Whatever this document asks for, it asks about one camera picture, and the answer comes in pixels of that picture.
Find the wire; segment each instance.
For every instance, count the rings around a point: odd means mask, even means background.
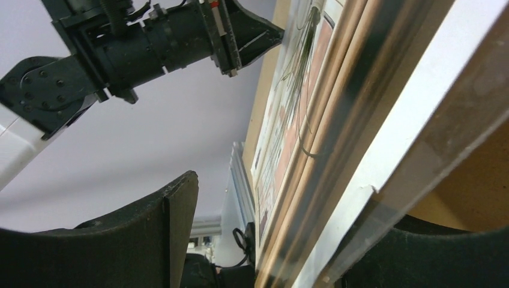
[[[244,244],[242,243],[242,240],[241,239],[245,239],[245,234],[244,232],[242,232],[239,228],[235,228],[233,231],[233,238],[235,240],[235,242],[237,243],[237,246],[239,246],[240,249],[242,249],[242,251],[244,252],[245,256],[244,258],[242,258],[242,260],[231,266],[231,267],[222,267],[222,266],[218,266],[216,265],[216,267],[218,268],[221,268],[221,269],[224,269],[224,268],[234,268],[234,267],[240,267],[242,266],[242,264],[245,263],[245,261],[247,261],[247,258],[248,258],[248,255],[249,255],[249,252],[248,252],[248,247],[244,246]]]
[[[99,0],[101,8],[108,17],[112,34],[116,37],[122,36],[127,31],[127,24],[118,10],[115,0]]]
[[[142,8],[140,8],[138,11],[134,12],[133,14],[130,14],[127,16],[127,20],[129,22],[134,22],[134,21],[138,21],[139,19],[141,19],[143,17],[143,15],[145,15],[145,13],[148,12],[148,10],[150,10],[150,4],[151,4],[151,0],[148,0],[145,5],[143,5]]]
[[[173,7],[170,7],[170,8],[168,8],[167,10],[168,10],[168,11],[173,11],[174,9],[179,9],[179,8],[183,7],[183,6],[185,5],[185,3],[186,3],[186,2],[187,2],[187,0],[182,0],[182,2],[180,2],[180,4],[175,5],[175,6],[173,6]]]

